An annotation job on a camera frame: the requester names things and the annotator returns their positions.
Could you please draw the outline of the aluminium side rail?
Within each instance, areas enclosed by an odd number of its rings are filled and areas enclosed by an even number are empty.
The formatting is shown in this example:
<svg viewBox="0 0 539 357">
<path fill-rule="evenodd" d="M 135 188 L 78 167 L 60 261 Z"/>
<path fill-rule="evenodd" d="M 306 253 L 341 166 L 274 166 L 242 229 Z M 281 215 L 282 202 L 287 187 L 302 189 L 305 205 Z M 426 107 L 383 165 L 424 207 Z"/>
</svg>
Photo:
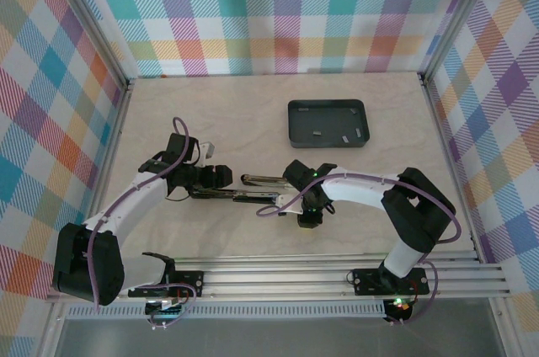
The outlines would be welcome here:
<svg viewBox="0 0 539 357">
<path fill-rule="evenodd" d="M 490 247 L 484 248 L 483 246 L 487 243 L 481 238 L 479 235 L 479 232 L 477 231 L 476 226 L 473 223 L 472 220 L 472 214 L 471 210 L 469 208 L 469 205 L 467 203 L 467 199 L 465 196 L 465 191 L 461 185 L 461 182 L 459 180 L 458 172 L 456 163 L 453 159 L 452 152 L 449 146 L 449 143 L 446 139 L 446 135 L 443 128 L 443 123 L 441 117 L 438 115 L 435 101 L 433 99 L 433 96 L 429 89 L 429 84 L 427 83 L 424 75 L 421 72 L 417 73 L 417 77 L 420 83 L 420 86 L 422 88 L 422 92 L 424 94 L 426 103 L 430 109 L 431 117 L 435 123 L 435 127 L 437 129 L 437 134 L 439 136 L 440 144 L 443 148 L 444 157 L 446 160 L 446 165 L 449 169 L 449 174 L 451 176 L 452 183 L 456 189 L 457 197 L 458 197 L 458 203 L 459 206 L 462 209 L 462 214 L 465 218 L 465 221 L 467 223 L 467 228 L 469 231 L 469 237 L 473 243 L 474 250 L 476 251 L 476 254 L 478 255 L 478 259 L 481 263 L 484 264 L 496 264 L 494 260 L 494 256 L 492 255 Z"/>
<path fill-rule="evenodd" d="M 115 156 L 118 150 L 127 111 L 129 109 L 134 84 L 135 81 L 130 80 L 120 96 L 118 111 L 109 134 L 107 145 L 104 149 L 103 163 L 96 175 L 93 191 L 89 196 L 88 209 L 84 215 L 86 219 L 98 213 L 103 207 L 104 197 L 108 190 L 109 179 L 112 167 L 115 163 Z"/>
</svg>

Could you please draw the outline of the aluminium frame post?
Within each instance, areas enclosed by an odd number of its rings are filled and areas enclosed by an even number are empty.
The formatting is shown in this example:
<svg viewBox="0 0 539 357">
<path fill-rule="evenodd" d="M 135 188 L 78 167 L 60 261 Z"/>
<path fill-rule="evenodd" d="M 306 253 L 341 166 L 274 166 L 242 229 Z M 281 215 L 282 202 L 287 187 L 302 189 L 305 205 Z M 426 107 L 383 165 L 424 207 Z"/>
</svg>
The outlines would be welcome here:
<svg viewBox="0 0 539 357">
<path fill-rule="evenodd" d="M 418 78 L 424 85 L 429 83 L 442 65 L 477 1 L 440 1 L 434 23 L 428 28 L 425 36 L 423 43 L 425 53 L 418 67 Z"/>
<path fill-rule="evenodd" d="M 111 71 L 113 79 L 117 84 L 126 90 L 129 87 L 129 78 L 126 76 L 120 62 L 109 42 L 106 40 L 103 30 L 100 28 L 97 19 L 88 6 L 87 0 L 67 0 L 79 19 L 83 29 L 87 32 L 89 39 L 94 43 L 97 52 L 101 55 L 104 64 Z"/>
</svg>

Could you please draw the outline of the small circuit board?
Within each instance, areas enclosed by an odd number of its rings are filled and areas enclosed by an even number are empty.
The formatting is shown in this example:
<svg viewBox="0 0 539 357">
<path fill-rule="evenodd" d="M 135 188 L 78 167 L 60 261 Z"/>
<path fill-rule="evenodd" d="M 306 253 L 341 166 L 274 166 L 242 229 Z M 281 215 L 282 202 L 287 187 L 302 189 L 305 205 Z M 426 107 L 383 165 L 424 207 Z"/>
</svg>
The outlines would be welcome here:
<svg viewBox="0 0 539 357">
<path fill-rule="evenodd" d="M 177 316 L 182 312 L 183 303 L 177 298 L 167 300 L 147 300 L 144 313 L 147 316 Z"/>
<path fill-rule="evenodd" d="M 405 312 L 413 307 L 413 301 L 409 298 L 395 297 L 384 301 L 386 314 L 390 312 Z"/>
</svg>

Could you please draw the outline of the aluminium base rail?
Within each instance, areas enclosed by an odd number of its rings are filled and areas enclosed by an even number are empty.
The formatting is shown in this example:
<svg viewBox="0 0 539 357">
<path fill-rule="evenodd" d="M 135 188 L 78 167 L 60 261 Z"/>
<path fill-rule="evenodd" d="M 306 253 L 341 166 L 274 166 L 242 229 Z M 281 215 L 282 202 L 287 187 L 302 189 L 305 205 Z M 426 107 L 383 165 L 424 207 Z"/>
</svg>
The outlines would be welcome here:
<svg viewBox="0 0 539 357">
<path fill-rule="evenodd" d="M 298 254 L 178 258 L 176 268 L 202 270 L 200 301 L 336 301 L 355 298 L 348 272 L 376 268 L 381 253 Z M 473 251 L 434 252 L 427 258 L 439 277 L 436 298 L 510 295 L 498 264 L 482 264 Z"/>
</svg>

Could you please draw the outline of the grey metal panel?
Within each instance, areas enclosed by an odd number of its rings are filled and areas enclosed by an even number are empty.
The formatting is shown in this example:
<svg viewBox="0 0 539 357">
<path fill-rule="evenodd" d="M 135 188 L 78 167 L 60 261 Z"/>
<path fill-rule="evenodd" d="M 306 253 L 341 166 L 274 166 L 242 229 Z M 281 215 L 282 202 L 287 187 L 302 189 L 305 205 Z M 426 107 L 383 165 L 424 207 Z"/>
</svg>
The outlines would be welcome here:
<svg viewBox="0 0 539 357">
<path fill-rule="evenodd" d="M 39 357 L 507 357 L 490 323 L 391 327 L 368 320 L 69 320 Z"/>
</svg>

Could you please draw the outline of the dark grey plastic tray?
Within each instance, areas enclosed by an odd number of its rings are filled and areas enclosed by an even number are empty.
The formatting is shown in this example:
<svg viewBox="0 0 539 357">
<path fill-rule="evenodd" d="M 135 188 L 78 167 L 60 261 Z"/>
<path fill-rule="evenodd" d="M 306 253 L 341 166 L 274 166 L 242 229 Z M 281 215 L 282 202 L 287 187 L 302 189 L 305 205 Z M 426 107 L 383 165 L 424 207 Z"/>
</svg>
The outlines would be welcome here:
<svg viewBox="0 0 539 357">
<path fill-rule="evenodd" d="M 309 111 L 300 112 L 300 107 Z M 294 148 L 362 148 L 370 140 L 366 108 L 358 99 L 296 99 L 288 103 L 287 114 L 289 141 Z M 314 131 L 322 135 L 314 136 Z"/>
</svg>

